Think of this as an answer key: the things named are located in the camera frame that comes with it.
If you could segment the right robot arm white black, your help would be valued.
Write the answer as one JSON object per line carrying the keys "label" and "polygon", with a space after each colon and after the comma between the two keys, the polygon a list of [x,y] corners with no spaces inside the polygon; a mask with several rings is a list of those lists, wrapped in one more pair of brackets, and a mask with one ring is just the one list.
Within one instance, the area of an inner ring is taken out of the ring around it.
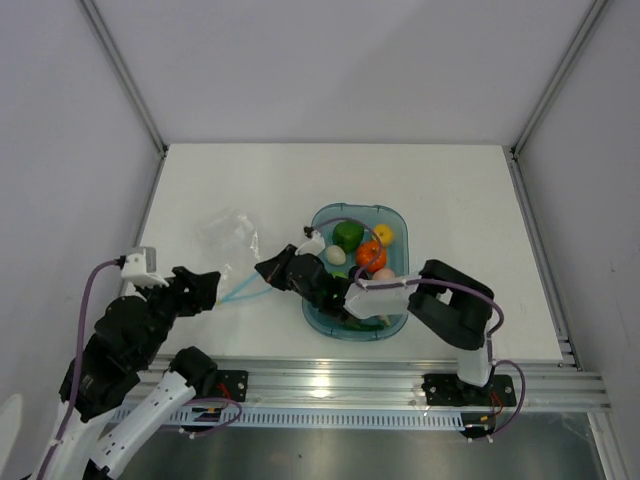
{"label": "right robot arm white black", "polygon": [[439,260],[428,260],[419,273],[390,280],[331,275],[311,253],[292,245],[255,265],[271,287],[297,293],[320,313],[339,321],[410,314],[455,348],[458,395],[479,403],[493,389],[492,336],[505,320],[493,291]]}

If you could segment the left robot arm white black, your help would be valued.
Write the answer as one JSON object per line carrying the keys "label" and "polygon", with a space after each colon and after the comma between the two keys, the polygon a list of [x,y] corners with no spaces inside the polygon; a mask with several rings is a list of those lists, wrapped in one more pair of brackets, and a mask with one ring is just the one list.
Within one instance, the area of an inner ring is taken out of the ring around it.
{"label": "left robot arm white black", "polygon": [[216,363],[196,347],[180,350],[159,384],[113,430],[106,425],[139,384],[179,317],[210,311],[220,275],[175,267],[162,284],[112,301],[61,384],[58,417],[35,479],[116,479],[151,436],[192,399],[217,387]]}

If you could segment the pink egg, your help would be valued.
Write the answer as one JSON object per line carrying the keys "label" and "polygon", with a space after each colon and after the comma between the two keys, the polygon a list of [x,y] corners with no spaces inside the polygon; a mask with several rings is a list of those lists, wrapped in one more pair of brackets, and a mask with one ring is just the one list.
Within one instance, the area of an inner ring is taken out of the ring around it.
{"label": "pink egg", "polygon": [[387,280],[392,280],[396,277],[394,271],[390,268],[381,268],[380,270],[377,270],[373,275],[372,275],[372,279],[373,280],[380,280],[380,281],[387,281]]}

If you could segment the aluminium mounting rail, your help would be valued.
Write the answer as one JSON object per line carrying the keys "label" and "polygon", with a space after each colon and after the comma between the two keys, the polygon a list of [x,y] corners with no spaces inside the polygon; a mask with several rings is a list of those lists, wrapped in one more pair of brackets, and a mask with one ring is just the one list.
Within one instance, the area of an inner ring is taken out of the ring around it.
{"label": "aluminium mounting rail", "polygon": [[[247,405],[275,408],[409,410],[426,406],[427,373],[452,373],[452,360],[339,360],[214,357],[221,370],[248,373]],[[609,412],[598,373],[563,363],[522,363],[526,412]]]}

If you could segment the white egg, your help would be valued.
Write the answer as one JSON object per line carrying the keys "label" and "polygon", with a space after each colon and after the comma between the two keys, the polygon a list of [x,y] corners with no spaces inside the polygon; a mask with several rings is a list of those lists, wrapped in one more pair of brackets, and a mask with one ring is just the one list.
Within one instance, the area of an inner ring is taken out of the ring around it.
{"label": "white egg", "polygon": [[346,253],[340,246],[330,245],[326,249],[326,259],[331,265],[344,265],[346,263]]}

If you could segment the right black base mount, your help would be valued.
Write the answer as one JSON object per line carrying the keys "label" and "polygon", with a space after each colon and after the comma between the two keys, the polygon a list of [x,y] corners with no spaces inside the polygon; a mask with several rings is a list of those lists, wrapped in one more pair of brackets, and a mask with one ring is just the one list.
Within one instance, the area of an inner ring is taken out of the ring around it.
{"label": "right black base mount", "polygon": [[431,373],[423,376],[421,388],[429,406],[515,407],[518,403],[509,375],[492,375],[485,386],[462,382],[456,374]]}

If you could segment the yellow small pumpkin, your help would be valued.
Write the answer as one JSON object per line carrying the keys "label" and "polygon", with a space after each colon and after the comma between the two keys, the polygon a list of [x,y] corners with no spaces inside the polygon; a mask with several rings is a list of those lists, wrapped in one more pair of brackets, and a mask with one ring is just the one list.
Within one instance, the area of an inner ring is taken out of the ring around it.
{"label": "yellow small pumpkin", "polygon": [[374,233],[377,235],[384,247],[390,246],[394,241],[394,231],[387,224],[378,224],[374,227]]}

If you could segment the clear zip top bag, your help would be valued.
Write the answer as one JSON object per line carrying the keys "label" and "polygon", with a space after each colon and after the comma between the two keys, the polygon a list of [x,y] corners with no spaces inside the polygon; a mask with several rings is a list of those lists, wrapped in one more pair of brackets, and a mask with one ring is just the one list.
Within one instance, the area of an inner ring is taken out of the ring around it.
{"label": "clear zip top bag", "polygon": [[261,260],[261,229],[254,216],[224,208],[200,220],[195,232],[204,264],[221,275],[219,304],[253,300],[272,290],[255,270]]}

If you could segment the purple eggplant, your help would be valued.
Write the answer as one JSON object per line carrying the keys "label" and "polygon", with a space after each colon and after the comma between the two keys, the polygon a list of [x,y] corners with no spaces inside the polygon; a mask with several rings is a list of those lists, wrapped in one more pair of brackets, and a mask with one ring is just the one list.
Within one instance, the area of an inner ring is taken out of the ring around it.
{"label": "purple eggplant", "polygon": [[366,270],[361,271],[358,266],[351,267],[349,269],[348,275],[350,279],[355,279],[356,277],[362,278],[362,279],[368,279],[367,271]]}

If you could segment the dark green chili pepper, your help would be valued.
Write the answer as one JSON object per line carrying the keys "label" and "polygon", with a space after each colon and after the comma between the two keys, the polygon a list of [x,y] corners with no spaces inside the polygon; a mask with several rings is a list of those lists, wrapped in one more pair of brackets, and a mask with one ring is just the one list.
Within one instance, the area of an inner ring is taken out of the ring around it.
{"label": "dark green chili pepper", "polygon": [[386,329],[386,325],[383,323],[366,324],[358,319],[355,321],[345,321],[341,324],[341,327],[344,330],[356,332],[375,332]]}

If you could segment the green bell pepper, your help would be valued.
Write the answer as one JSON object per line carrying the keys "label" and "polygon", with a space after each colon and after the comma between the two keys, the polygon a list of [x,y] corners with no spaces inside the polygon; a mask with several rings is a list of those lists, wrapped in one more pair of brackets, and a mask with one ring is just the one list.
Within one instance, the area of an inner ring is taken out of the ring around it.
{"label": "green bell pepper", "polygon": [[364,228],[352,221],[339,222],[332,232],[333,244],[340,247],[346,254],[357,250],[364,237]]}

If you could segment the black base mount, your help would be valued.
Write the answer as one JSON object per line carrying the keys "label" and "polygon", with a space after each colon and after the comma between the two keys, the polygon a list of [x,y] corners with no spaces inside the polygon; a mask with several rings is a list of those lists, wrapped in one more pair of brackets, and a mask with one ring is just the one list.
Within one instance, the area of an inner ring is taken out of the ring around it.
{"label": "black base mount", "polygon": [[492,375],[485,386],[462,382],[456,374],[431,373],[423,376],[421,388],[429,406],[515,407],[518,403],[509,375]]}
{"label": "black base mount", "polygon": [[239,403],[246,399],[249,373],[245,370],[219,370],[214,383],[214,393]]}

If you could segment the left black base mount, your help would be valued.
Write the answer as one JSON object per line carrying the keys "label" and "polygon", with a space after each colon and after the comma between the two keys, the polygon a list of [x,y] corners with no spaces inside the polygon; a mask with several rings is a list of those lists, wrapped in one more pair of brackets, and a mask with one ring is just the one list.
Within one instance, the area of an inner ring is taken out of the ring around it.
{"label": "left black base mount", "polygon": [[239,403],[246,399],[249,373],[245,370],[219,370],[214,383],[214,393]]}

